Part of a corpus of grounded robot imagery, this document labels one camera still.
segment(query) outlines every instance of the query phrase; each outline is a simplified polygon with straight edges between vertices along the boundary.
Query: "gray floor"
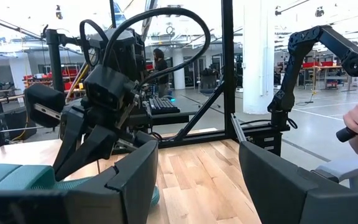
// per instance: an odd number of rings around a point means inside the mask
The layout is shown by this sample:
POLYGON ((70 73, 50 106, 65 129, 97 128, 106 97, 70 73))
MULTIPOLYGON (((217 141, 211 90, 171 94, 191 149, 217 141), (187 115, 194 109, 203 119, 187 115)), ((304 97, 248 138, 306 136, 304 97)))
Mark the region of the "gray floor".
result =
MULTIPOLYGON (((196 90, 187 89, 174 92, 176 104, 183 112, 197 111, 197 102, 206 100, 206 97, 197 93, 196 90)), ((308 101, 311 96, 310 90, 299 89, 295 91, 297 103, 308 101)), ((282 142, 282 157, 290 162, 311 170, 328 161, 336 159, 358 159, 351 147, 346 143, 340 143, 336 137, 336 131, 344 127, 342 116, 358 103, 358 89, 356 91, 321 90, 313 97, 314 103, 306 106, 295 106, 289 117, 293 119, 298 129, 284 132, 282 142)), ((224 128, 223 96, 217 101, 222 107, 214 105, 199 120, 193 129, 224 128)), ((18 107, 18 104, 9 103, 4 105, 6 110, 18 107)), ((236 93, 237 117, 242 121, 254 119, 270 119, 270 115, 249 115, 242 112, 242 93, 236 93)), ((185 124, 173 124, 156 126, 154 131, 175 133, 185 124)), ((26 140, 41 141, 56 139, 57 131, 51 129, 38 129, 37 134, 26 140)))

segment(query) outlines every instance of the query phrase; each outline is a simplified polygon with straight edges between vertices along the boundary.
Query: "armrest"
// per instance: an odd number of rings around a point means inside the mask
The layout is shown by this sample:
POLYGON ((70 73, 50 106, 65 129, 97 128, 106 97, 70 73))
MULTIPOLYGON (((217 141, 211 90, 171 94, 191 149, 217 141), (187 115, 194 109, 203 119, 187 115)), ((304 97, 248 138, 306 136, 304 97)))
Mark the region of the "armrest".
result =
POLYGON ((317 168, 335 177, 341 182, 358 177, 358 159, 335 160, 327 162, 317 168))

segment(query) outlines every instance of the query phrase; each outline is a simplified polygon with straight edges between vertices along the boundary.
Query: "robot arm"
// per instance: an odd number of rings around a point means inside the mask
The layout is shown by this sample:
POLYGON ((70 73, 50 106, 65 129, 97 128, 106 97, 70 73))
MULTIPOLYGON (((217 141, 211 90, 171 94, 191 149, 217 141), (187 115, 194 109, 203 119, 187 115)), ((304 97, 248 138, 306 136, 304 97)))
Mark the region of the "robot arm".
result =
POLYGON ((296 32, 288 43, 290 58, 281 89, 275 94, 268 106, 271 113, 290 112, 295 103, 293 94, 304 57, 315 43, 321 42, 333 54, 341 59, 343 69, 351 77, 358 77, 358 46, 347 40, 330 26, 316 26, 312 29, 296 32))

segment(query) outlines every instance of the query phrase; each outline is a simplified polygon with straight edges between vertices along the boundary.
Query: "black metal frame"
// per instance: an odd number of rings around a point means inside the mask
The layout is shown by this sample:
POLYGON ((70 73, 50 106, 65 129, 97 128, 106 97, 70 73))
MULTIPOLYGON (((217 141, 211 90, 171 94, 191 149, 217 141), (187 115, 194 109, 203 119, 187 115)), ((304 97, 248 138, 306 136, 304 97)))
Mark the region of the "black metal frame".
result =
MULTIPOLYGON (((189 144, 198 144, 203 142, 220 141, 223 139, 237 139, 236 132, 232 123, 232 114, 235 113, 235 92, 236 79, 234 73, 234 32, 233 32, 233 5, 232 1, 221 0, 222 4, 222 24, 223 24, 223 74, 222 83, 217 87, 214 94, 195 114, 190 122, 179 131, 179 133, 170 138, 163 138, 159 144, 159 148, 185 146, 189 144), (208 108, 215 102, 221 94, 224 94, 224 130, 211 131, 207 133, 189 134, 195 124, 201 119, 208 108)), ((50 59, 52 66, 53 85, 56 90, 59 90, 62 84, 62 73, 60 67, 60 54, 58 45, 63 44, 59 42, 59 34, 55 32, 47 32, 47 43, 50 49, 50 59)), ((248 126, 242 128, 244 134, 250 137, 257 136, 281 136, 281 131, 288 131, 290 128, 286 125, 287 119, 284 116, 276 116, 272 114, 272 123, 248 126)), ((275 146, 277 153, 280 154, 281 144, 275 146)))

